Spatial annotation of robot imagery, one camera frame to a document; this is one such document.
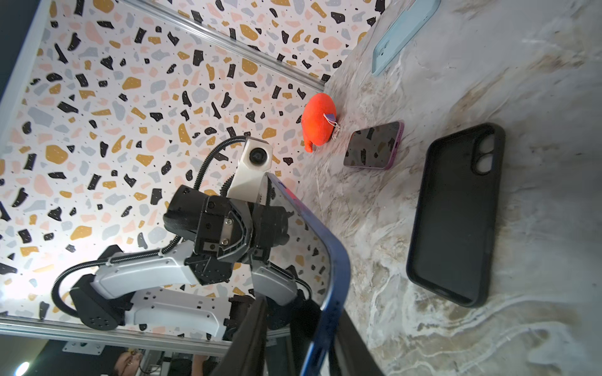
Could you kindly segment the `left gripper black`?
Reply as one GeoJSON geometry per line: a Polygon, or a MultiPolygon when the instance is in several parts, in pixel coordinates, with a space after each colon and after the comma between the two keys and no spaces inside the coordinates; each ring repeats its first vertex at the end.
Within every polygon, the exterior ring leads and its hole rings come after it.
{"type": "Polygon", "coordinates": [[[269,268],[272,249],[290,240],[292,216],[282,206],[208,196],[181,186],[163,219],[166,230],[194,244],[184,264],[199,284],[215,285],[230,280],[236,263],[269,268]]]}

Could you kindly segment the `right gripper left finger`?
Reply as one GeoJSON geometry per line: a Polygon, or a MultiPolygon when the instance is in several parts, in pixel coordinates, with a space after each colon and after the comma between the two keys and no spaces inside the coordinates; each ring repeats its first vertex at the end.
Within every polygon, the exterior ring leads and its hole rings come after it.
{"type": "Polygon", "coordinates": [[[263,375],[267,344],[267,309],[264,296],[234,296],[227,319],[225,338],[230,347],[210,375],[263,375]]]}

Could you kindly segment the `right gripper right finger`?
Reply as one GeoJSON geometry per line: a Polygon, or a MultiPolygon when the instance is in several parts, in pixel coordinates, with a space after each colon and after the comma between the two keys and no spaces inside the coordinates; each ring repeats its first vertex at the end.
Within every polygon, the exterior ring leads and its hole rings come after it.
{"type": "Polygon", "coordinates": [[[335,376],[383,376],[346,310],[343,310],[329,350],[329,373],[335,376]]]}

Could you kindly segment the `blue phone black screen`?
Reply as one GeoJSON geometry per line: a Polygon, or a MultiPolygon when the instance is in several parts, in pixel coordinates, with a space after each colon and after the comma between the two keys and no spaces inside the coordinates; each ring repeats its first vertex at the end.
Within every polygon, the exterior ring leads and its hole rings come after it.
{"type": "Polygon", "coordinates": [[[279,178],[266,174],[257,197],[252,283],[277,327],[287,327],[297,375],[319,375],[335,341],[350,286],[345,248],[279,178]]]}

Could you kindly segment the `black phone case camera cutout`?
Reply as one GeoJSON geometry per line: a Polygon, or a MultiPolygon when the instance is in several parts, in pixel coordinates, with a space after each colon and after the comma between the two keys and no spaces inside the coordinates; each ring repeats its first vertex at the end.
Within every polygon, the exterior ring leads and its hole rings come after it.
{"type": "Polygon", "coordinates": [[[505,141],[502,127],[484,123],[426,153],[406,274],[459,306],[488,297],[505,141]]]}

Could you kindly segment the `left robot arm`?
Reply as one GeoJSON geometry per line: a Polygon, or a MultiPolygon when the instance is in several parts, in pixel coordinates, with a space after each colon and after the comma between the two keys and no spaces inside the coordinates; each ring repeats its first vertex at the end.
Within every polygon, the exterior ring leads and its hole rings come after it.
{"type": "Polygon", "coordinates": [[[285,327],[312,297],[305,281],[270,259],[274,248],[288,242],[292,217],[292,211],[269,201],[208,196],[182,186],[164,219],[180,242],[168,251],[139,254],[109,247],[95,262],[96,272],[71,288],[75,312],[99,331],[176,326],[229,341],[261,295],[267,300],[268,327],[285,327]],[[237,264],[250,269],[250,295],[211,298],[181,291],[183,285],[227,283],[237,264]]]}

